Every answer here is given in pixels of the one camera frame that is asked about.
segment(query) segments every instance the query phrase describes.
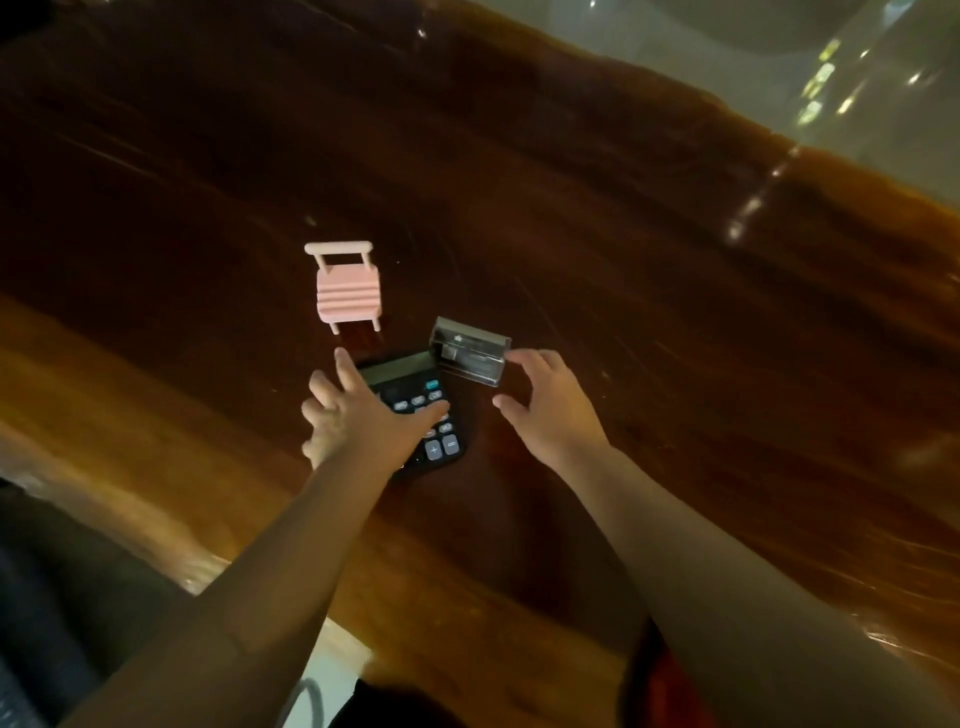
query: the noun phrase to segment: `miniature chair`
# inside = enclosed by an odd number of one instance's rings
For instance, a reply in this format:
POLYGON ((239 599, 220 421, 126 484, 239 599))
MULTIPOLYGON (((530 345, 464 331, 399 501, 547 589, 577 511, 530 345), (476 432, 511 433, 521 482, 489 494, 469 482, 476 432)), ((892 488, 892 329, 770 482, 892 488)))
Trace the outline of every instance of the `miniature chair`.
POLYGON ((344 321, 372 321, 380 331, 380 272, 370 263, 373 244, 369 240, 349 243, 307 243, 303 249, 317 258, 317 313, 320 320, 340 333, 344 321), (359 253, 362 263, 327 265, 324 255, 359 253))

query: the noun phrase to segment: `black calculator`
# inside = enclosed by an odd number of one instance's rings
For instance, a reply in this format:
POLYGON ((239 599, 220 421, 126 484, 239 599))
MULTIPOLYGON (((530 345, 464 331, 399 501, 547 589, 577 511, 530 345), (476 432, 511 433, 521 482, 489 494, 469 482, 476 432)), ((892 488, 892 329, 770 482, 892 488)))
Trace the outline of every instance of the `black calculator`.
MULTIPOLYGON (((430 352, 362 364, 358 369, 373 392, 400 414, 413 414, 434 400, 449 401, 430 352)), ((423 433, 417 449, 395 475, 429 470, 460 457, 464 443, 451 412, 423 433)))

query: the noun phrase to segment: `person's right arm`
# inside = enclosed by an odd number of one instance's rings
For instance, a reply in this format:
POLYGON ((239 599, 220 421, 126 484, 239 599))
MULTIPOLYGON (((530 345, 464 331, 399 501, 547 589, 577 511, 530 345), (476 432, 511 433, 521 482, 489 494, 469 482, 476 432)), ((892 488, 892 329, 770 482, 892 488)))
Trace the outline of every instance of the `person's right arm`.
POLYGON ((607 440, 556 352, 515 350, 530 406, 494 404, 574 491, 670 650, 730 726, 956 726, 920 673, 673 497, 607 440))

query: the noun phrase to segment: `person's left hand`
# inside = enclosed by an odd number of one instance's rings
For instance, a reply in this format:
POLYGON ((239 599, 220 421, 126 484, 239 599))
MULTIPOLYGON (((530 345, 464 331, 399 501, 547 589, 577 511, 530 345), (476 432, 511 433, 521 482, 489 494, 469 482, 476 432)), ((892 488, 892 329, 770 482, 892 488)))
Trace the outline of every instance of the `person's left hand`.
POLYGON ((398 415, 367 386, 346 349, 337 348, 333 358, 343 391, 320 370, 310 377, 313 397, 300 409, 313 425, 313 435, 303 443, 303 454, 316 470, 330 455, 345 449, 375 460, 387 475, 394 473, 446 414, 449 403, 438 400, 413 414, 398 415))

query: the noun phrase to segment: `gray button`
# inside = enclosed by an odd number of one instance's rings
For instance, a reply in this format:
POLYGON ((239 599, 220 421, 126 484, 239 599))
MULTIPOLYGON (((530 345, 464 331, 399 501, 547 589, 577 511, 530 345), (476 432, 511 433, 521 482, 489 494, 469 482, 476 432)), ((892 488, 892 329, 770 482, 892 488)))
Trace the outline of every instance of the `gray button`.
POLYGON ((436 440, 430 440, 426 443, 426 459, 427 460, 440 460, 444 456, 443 452, 440 450, 440 443, 436 440))
POLYGON ((444 437, 444 452, 447 455, 455 455, 460 452, 460 443, 457 442, 456 435, 447 435, 444 437))

